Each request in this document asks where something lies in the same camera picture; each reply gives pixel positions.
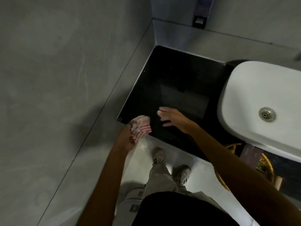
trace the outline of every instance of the beige pants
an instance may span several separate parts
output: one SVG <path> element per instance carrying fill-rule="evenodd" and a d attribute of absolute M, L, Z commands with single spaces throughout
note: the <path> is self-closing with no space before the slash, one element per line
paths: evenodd
<path fill-rule="evenodd" d="M 221 209 L 222 211 L 226 212 L 218 203 L 216 203 L 211 197 L 208 197 L 203 192 L 200 191 L 197 193 L 192 193 L 190 191 L 187 191 L 185 186 L 180 186 L 179 184 L 175 183 L 165 164 L 154 164 L 152 169 L 150 170 L 149 179 L 146 183 L 142 198 L 145 198 L 146 196 L 156 192 L 164 191 L 172 191 L 180 194 L 185 194 L 190 197 L 195 197 L 200 200 L 207 201 L 210 204 Z"/>

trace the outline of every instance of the person's right hand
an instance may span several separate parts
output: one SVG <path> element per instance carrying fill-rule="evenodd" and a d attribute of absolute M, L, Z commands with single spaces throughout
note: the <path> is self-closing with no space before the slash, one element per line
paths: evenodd
<path fill-rule="evenodd" d="M 170 121 L 164 123 L 163 127 L 175 126 L 186 134 L 191 134 L 198 125 L 180 113 L 178 110 L 169 107 L 160 107 L 157 111 L 161 121 Z"/>

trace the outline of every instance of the hand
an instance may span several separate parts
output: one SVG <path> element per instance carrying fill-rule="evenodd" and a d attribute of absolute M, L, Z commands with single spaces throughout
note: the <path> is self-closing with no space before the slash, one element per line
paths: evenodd
<path fill-rule="evenodd" d="M 180 113 L 178 110 L 169 107 L 160 107 L 157 114 L 161 117 L 161 121 L 170 121 L 164 123 L 163 127 L 176 126 L 183 133 L 191 134 L 198 125 Z"/>
<path fill-rule="evenodd" d="M 124 151 L 126 154 L 129 153 L 135 147 L 135 144 L 130 142 L 131 136 L 131 125 L 127 124 L 123 127 L 117 137 L 114 147 Z"/>

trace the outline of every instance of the striped cloth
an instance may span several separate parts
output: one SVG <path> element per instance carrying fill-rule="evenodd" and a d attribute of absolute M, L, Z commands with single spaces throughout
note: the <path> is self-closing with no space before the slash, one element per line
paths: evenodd
<path fill-rule="evenodd" d="M 151 132 L 150 118 L 144 115 L 138 116 L 130 121 L 131 136 L 130 142 L 136 144 L 141 138 Z"/>

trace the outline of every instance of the sink basin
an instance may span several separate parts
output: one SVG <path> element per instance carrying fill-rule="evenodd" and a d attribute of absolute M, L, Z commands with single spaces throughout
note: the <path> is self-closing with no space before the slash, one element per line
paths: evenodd
<path fill-rule="evenodd" d="M 232 135 L 301 163 L 300 71 L 256 61 L 239 64 L 220 95 L 217 115 Z"/>

